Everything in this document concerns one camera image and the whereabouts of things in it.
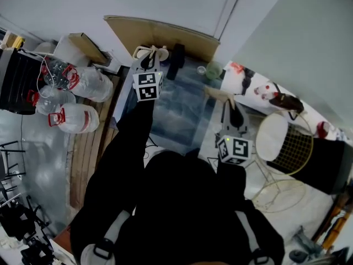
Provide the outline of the white seat cushion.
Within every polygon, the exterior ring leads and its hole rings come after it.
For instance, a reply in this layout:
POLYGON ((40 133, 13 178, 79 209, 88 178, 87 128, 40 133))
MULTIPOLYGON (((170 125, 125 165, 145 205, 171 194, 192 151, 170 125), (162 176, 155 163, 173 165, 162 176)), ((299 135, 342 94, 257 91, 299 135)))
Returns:
POLYGON ((255 139, 258 156, 265 161, 273 161, 280 154, 288 131, 288 121, 280 114, 267 116, 260 124, 255 139))

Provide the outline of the person's black top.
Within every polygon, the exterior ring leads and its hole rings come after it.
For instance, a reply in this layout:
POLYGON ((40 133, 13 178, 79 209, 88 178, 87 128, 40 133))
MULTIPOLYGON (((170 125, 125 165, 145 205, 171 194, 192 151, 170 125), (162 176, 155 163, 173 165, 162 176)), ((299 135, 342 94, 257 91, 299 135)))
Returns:
POLYGON ((245 198, 222 198, 217 169, 174 152, 155 155, 127 180, 105 154, 89 181, 83 208, 71 224, 76 260, 100 242, 122 210, 130 213, 114 243, 119 265, 248 265, 254 258, 281 265, 284 241, 245 198))

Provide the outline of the black metal rack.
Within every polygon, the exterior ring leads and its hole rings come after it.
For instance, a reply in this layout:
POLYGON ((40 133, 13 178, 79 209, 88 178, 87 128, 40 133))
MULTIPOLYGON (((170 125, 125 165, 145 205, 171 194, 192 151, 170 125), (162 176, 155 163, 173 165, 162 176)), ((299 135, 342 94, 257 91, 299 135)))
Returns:
POLYGON ((11 178, 22 178, 26 175, 24 163, 20 166, 20 159, 24 159, 25 151, 19 146, 19 142, 10 141, 0 143, 0 181, 11 178))

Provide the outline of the orange metal frame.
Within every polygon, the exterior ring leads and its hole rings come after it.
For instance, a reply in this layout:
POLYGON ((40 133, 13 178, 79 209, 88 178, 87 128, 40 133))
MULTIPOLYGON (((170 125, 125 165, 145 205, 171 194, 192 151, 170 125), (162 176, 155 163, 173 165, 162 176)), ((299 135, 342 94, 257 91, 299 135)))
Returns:
POLYGON ((328 250, 342 232, 351 214, 353 196, 347 193, 338 195, 312 240, 324 250, 328 250))

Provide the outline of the white square dish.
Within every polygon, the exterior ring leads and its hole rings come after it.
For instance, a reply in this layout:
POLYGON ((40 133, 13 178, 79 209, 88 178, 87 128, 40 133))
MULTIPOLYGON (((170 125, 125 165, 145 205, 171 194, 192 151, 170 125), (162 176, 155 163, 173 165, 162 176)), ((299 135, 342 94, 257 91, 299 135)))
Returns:
POLYGON ((147 54, 149 57, 151 57, 151 52, 152 52, 152 49, 150 47, 138 46, 135 49, 135 52, 133 53, 132 58, 134 60, 138 60, 141 57, 143 57, 145 54, 147 54))

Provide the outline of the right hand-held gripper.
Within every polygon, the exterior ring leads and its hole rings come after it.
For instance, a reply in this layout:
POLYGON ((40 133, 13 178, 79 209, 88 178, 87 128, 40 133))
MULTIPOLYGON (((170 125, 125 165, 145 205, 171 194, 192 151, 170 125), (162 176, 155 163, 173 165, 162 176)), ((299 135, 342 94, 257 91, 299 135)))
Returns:
POLYGON ((229 101, 223 104, 222 129, 216 141, 219 159, 222 163, 240 165, 252 157, 253 141, 250 139, 247 126, 249 117, 242 105, 229 101))

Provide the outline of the beige cup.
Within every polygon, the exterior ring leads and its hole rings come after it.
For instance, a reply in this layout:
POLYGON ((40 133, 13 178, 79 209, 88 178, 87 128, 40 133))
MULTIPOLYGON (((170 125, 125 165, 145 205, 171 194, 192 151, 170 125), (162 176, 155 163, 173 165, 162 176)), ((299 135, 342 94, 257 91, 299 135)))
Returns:
POLYGON ((149 55, 150 59, 153 57, 154 54, 156 54, 159 57, 160 62, 167 60, 169 57, 169 52, 168 52, 167 47, 165 45, 161 48, 157 48, 154 45, 152 45, 150 49, 151 49, 151 52, 149 55))

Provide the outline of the person's left forearm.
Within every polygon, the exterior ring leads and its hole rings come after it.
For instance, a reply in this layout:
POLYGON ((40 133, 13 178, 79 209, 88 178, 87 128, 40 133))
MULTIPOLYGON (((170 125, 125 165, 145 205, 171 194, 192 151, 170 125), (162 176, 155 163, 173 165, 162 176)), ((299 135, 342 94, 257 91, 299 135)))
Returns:
POLYGON ((127 180, 138 178, 144 168, 143 157, 152 127, 153 109, 153 100, 138 102, 119 120, 118 133, 106 149, 111 163, 127 180))

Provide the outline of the yellow and white box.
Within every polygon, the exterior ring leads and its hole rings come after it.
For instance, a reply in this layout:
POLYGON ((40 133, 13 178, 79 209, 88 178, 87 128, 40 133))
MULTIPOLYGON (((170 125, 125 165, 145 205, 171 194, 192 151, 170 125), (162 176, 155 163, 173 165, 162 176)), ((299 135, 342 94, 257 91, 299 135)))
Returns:
POLYGON ((20 49, 25 42, 25 39, 19 35, 8 32, 5 34, 3 40, 1 41, 0 48, 2 50, 7 48, 20 49))

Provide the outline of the white round container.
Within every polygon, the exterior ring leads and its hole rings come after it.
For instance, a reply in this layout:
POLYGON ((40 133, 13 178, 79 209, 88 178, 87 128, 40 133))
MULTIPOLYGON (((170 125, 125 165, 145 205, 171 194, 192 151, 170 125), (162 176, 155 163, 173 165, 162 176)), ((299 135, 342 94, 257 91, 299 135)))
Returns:
POLYGON ((36 52, 37 54, 53 54, 55 48, 56 44, 53 44, 51 42, 43 42, 34 49, 34 52, 36 52))

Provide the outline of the black crate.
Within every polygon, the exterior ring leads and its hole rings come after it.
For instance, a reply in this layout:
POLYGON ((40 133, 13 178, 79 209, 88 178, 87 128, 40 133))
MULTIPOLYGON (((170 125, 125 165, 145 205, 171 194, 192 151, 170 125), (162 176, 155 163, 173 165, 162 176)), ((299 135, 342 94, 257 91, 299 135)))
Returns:
POLYGON ((0 110, 35 114, 30 96, 46 84, 39 76, 41 61, 23 49, 0 49, 0 110))

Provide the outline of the dark handbag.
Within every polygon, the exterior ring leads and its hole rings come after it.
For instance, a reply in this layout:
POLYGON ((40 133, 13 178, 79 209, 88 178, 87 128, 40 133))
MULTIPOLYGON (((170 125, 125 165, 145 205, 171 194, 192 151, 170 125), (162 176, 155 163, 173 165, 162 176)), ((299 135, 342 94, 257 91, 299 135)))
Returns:
POLYGON ((304 111, 303 103, 297 97, 286 93, 276 92, 275 97, 269 102, 274 106, 288 110, 291 120, 295 120, 304 111))

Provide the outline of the grey sink basin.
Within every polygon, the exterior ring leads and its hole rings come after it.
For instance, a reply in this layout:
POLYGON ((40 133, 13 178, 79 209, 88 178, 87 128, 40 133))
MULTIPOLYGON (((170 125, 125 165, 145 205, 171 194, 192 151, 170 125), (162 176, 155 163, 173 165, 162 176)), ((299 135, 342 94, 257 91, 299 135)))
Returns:
POLYGON ((150 137, 158 146, 178 153, 199 149, 204 140, 216 101, 204 86, 219 89, 220 79, 209 80, 197 73, 205 62, 185 58, 174 80, 164 79, 161 96, 154 103, 150 137))

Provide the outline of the large cardboard sheet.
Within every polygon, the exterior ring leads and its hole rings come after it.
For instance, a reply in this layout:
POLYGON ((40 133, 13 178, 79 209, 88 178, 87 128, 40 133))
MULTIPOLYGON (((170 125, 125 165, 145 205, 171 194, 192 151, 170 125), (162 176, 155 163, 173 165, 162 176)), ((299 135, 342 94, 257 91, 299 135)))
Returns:
POLYGON ((175 44, 180 44, 187 56, 210 62, 220 44, 217 39, 198 31, 155 20, 116 15, 106 15, 104 20, 130 55, 142 45, 166 46, 172 50, 175 44))

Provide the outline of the person's right forearm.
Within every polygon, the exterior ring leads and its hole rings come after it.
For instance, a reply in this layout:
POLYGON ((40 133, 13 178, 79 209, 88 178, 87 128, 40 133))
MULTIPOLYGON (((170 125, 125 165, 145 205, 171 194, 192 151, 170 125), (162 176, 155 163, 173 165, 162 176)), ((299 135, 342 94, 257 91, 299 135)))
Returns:
POLYGON ((240 165, 218 162, 217 178, 222 198, 232 205, 245 201, 246 171, 240 165))

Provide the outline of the wooden slat platform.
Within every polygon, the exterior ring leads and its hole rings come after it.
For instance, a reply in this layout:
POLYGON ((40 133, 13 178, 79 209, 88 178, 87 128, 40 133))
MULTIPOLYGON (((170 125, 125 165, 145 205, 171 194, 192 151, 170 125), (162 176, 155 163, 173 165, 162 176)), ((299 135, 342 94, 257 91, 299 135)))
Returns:
POLYGON ((108 76, 113 83, 113 96, 104 103, 96 103, 81 98, 80 103, 93 107, 99 115, 98 128, 89 133, 74 136, 71 171, 69 204, 75 210, 82 208, 86 188, 91 176, 94 174, 98 162, 108 144, 116 136, 114 128, 113 111, 123 81, 118 76, 108 76))

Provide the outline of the black cabinet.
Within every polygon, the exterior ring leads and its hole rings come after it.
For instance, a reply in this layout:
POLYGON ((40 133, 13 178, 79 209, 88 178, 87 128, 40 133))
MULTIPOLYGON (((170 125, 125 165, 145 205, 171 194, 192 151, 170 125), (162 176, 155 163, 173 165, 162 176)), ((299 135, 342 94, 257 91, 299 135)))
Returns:
POLYGON ((325 194, 344 191, 353 165, 353 147, 319 138, 286 139, 267 165, 325 194))

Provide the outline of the black tripod equipment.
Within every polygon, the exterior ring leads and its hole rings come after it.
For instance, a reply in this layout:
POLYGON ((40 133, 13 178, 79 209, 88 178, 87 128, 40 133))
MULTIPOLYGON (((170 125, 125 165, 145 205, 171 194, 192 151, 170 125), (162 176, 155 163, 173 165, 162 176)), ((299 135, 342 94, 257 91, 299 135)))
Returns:
POLYGON ((26 196, 27 206, 16 199, 0 208, 0 225, 5 233, 27 248, 20 250, 23 265, 53 265, 54 254, 44 230, 50 222, 39 217, 41 206, 32 206, 31 196, 26 196))

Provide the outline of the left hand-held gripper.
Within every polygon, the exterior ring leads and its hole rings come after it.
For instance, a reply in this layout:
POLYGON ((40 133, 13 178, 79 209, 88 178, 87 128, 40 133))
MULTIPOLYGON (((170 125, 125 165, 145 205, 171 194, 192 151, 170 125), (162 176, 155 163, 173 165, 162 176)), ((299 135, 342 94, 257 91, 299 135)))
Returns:
POLYGON ((135 89, 138 102, 156 100, 160 97, 163 89, 163 72, 160 71, 160 61, 157 52, 152 57, 145 53, 134 62, 135 70, 156 71, 144 72, 133 75, 133 88, 135 89))

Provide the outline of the long tan cardboard box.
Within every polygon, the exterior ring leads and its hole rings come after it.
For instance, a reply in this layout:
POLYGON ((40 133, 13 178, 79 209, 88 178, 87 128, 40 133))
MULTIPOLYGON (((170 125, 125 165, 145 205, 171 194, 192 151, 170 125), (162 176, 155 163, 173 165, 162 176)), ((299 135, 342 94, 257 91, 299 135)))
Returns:
POLYGON ((108 59, 85 33, 70 33, 69 40, 93 63, 106 64, 108 59))

